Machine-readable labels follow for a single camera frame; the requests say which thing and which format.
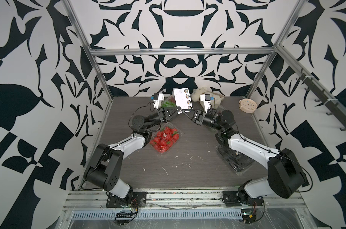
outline vent grille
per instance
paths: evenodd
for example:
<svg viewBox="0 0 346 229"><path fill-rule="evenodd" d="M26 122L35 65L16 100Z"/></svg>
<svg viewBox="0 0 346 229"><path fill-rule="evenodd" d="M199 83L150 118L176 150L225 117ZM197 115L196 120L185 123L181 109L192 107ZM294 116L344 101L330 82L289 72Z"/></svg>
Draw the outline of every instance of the vent grille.
<svg viewBox="0 0 346 229"><path fill-rule="evenodd" d="M73 220L114 219L120 210L74 211ZM140 210L135 219L242 219L240 209Z"/></svg>

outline table surface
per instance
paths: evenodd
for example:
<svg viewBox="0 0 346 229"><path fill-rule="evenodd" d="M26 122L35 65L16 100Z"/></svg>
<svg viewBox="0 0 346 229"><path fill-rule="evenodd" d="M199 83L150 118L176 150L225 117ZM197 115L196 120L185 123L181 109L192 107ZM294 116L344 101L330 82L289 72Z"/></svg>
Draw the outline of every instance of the table surface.
<svg viewBox="0 0 346 229"><path fill-rule="evenodd" d="M242 135L262 143L251 114L239 110L241 97L225 97L221 105L234 114ZM100 143L112 144L128 137L132 132L127 122L136 108L146 105L150 98L114 97ZM193 109L203 109L193 102ZM151 114L149 107L139 109L135 115ZM198 126L184 114L171 123L183 134L172 148L163 155L150 145L145 146L123 160L120 178L138 189L193 188L240 186L250 179L267 176L267 170L259 163L242 175L237 173L216 152L215 133L206 126ZM95 187L86 182L85 188Z"/></svg>

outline clock face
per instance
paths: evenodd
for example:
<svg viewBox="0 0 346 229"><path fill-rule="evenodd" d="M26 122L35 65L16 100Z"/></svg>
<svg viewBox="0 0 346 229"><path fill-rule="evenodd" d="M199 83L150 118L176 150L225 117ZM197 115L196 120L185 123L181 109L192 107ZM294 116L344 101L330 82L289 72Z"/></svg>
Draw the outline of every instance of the clock face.
<svg viewBox="0 0 346 229"><path fill-rule="evenodd" d="M257 108L257 104L253 100L243 99L240 103L241 103L241 106L249 110L254 110Z"/></svg>

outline stuffed animal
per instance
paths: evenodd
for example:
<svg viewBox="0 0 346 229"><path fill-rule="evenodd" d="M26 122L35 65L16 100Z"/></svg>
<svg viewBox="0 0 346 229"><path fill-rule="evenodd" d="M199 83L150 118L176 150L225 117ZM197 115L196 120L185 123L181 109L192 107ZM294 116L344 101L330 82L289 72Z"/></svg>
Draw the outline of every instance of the stuffed animal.
<svg viewBox="0 0 346 229"><path fill-rule="evenodd" d="M203 88L197 88L197 89L194 89L194 91L192 92L192 95L191 95L191 99L193 102L198 102L200 101L200 95L201 94L205 94L207 92L211 92L210 93L210 96L211 97L214 97L214 108L218 108L219 105L221 104L221 101L224 100L224 97L221 97L220 95L216 94L216 93L212 93L212 89L211 88L207 88L207 87L203 87Z"/></svg>

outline white debris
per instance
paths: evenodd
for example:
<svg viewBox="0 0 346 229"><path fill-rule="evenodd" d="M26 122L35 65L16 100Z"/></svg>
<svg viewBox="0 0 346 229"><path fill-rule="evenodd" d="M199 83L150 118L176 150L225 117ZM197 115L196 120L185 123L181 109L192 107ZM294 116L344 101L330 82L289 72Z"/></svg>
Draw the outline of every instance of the white debris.
<svg viewBox="0 0 346 229"><path fill-rule="evenodd" d="M163 169L164 169L164 171L167 173L167 171L165 170L165 168L162 166L162 165L160 165ZM169 174L167 173L167 175L169 176Z"/></svg>

